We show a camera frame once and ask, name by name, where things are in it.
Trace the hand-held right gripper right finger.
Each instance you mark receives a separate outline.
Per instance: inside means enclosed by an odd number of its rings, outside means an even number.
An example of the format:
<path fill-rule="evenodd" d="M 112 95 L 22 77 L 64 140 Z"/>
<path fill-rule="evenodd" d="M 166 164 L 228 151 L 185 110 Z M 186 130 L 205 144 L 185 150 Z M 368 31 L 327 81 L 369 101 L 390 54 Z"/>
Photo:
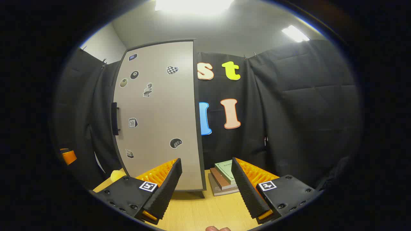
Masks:
<path fill-rule="evenodd" d="M 292 175 L 279 177 L 235 157 L 231 172 L 251 218 L 260 225 L 303 208 L 321 194 Z"/>

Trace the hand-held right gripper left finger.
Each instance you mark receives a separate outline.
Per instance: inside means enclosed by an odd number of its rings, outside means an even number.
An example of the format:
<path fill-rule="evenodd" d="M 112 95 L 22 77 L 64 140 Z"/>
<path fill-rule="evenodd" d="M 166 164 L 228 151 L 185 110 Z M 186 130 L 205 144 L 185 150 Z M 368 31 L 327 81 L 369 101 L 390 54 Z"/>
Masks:
<path fill-rule="evenodd" d="M 138 177 L 122 177 L 93 195 L 135 219 L 157 225 L 163 219 L 181 174 L 181 159 L 177 158 Z"/>

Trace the black cabinet door handle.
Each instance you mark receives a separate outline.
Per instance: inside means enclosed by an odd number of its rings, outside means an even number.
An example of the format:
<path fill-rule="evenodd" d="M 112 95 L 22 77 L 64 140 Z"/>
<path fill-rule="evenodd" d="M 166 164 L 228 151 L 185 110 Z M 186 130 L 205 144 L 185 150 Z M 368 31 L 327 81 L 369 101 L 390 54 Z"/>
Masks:
<path fill-rule="evenodd" d="M 111 127 L 112 127 L 112 134 L 115 136 L 118 136 L 119 131 L 120 131 L 120 129 L 118 128 L 118 117 L 117 117 L 118 110 L 119 110 L 119 107 L 117 106 L 117 102 L 112 102 L 111 109 L 110 109 Z"/>

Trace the dark grey cabinet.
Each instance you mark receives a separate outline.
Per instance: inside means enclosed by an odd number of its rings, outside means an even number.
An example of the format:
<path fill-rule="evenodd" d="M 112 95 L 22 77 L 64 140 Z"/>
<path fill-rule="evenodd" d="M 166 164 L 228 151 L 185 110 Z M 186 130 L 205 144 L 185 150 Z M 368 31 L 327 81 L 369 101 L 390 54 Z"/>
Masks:
<path fill-rule="evenodd" d="M 205 166 L 204 166 L 204 152 L 202 145 L 202 136 L 201 136 L 201 117 L 200 117 L 200 108 L 199 108 L 199 86 L 197 82 L 197 39 L 193 38 L 193 87 L 194 87 L 194 105 L 196 110 L 196 129 L 197 129 L 197 146 L 198 146 L 198 156 L 200 164 L 200 173 L 201 173 L 201 182 L 202 188 L 199 190 L 193 190 L 190 193 L 198 196 L 200 199 L 205 199 L 204 192 L 207 191 L 206 185 L 206 175 L 205 175 Z"/>

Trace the beige cabinet door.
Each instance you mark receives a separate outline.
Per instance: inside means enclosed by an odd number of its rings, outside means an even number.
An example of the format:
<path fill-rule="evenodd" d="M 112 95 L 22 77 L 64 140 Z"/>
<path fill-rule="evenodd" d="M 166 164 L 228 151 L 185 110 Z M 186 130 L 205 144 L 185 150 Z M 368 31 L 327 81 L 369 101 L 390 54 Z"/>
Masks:
<path fill-rule="evenodd" d="M 111 96 L 120 129 L 113 142 L 125 173 L 138 177 L 180 158 L 180 192 L 202 188 L 192 47 L 186 38 L 127 48 Z"/>

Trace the brown book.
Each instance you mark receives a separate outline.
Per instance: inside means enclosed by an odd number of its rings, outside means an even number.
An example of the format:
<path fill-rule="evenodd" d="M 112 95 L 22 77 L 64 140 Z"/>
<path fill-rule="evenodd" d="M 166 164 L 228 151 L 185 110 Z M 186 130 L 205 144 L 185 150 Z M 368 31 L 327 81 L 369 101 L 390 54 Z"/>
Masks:
<path fill-rule="evenodd" d="M 222 190 L 228 190 L 237 187 L 236 183 L 230 184 L 228 180 L 226 180 L 215 167 L 210 168 L 210 172 Z"/>

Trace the grey book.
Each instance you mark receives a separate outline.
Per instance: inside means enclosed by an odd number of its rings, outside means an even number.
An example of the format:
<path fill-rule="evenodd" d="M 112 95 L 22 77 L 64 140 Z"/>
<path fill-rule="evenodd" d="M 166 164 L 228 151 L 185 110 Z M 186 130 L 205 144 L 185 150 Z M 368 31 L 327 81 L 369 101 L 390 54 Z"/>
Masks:
<path fill-rule="evenodd" d="M 217 181 L 214 179 L 211 173 L 208 174 L 208 177 L 209 177 L 210 185 L 212 187 L 212 192 L 214 196 L 222 196 L 222 195 L 239 192 L 238 187 L 232 187 L 226 190 L 222 190 L 221 187 L 217 184 Z"/>

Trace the black backdrop cloth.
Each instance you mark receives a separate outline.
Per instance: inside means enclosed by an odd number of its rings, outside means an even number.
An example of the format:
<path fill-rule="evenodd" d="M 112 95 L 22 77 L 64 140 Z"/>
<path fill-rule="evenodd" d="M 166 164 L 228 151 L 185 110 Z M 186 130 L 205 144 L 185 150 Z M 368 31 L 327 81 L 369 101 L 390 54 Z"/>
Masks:
<path fill-rule="evenodd" d="M 57 85 L 51 129 L 68 169 L 88 190 L 123 169 L 110 109 L 119 61 L 77 52 Z M 197 82 L 205 170 L 233 157 L 319 187 L 361 139 L 361 96 L 351 68 L 326 40 L 277 47 L 254 57 L 201 52 Z"/>

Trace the small ceiling light panel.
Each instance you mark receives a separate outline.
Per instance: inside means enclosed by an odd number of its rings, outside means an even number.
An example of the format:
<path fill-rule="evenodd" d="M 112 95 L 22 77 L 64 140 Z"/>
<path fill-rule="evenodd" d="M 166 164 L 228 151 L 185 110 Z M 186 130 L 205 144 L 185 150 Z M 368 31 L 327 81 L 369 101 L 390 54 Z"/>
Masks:
<path fill-rule="evenodd" d="M 310 38 L 308 38 L 307 35 L 302 33 L 298 28 L 296 28 L 293 25 L 290 25 L 282 29 L 282 32 L 295 42 L 310 41 Z"/>

